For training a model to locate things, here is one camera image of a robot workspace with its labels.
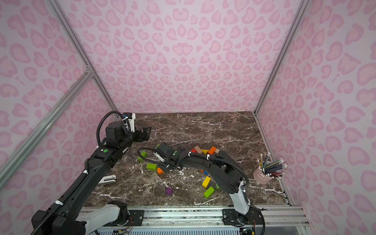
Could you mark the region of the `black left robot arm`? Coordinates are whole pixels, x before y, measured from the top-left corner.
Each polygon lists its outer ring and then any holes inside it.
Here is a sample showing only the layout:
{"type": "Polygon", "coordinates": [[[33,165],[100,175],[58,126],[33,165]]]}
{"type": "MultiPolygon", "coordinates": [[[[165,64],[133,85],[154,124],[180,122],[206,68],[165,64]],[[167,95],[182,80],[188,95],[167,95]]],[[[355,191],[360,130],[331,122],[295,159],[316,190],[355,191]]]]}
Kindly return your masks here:
{"type": "Polygon", "coordinates": [[[150,127],[135,129],[133,113],[108,112],[96,130],[98,147],[84,162],[84,170],[73,184],[46,211],[31,219],[33,235],[88,235],[109,223],[131,223],[127,204],[111,201],[89,218],[78,220],[86,200],[101,179],[115,166],[133,143],[150,138],[150,127]]]}

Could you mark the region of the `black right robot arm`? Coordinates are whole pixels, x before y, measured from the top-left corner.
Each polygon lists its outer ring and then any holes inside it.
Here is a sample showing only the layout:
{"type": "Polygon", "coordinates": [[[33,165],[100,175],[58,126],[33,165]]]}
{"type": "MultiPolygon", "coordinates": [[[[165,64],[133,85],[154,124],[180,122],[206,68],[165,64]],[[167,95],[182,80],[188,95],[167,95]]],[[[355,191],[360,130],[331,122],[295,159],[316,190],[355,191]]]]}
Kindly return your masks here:
{"type": "Polygon", "coordinates": [[[173,149],[166,143],[157,147],[141,147],[137,154],[144,161],[156,164],[165,173],[186,168],[196,168],[209,173],[221,190],[228,193],[235,210],[235,218],[223,216],[223,223],[234,227],[262,225],[266,227],[261,209],[255,207],[246,195],[249,178],[225,151],[214,154],[194,152],[190,149],[173,149]]]}

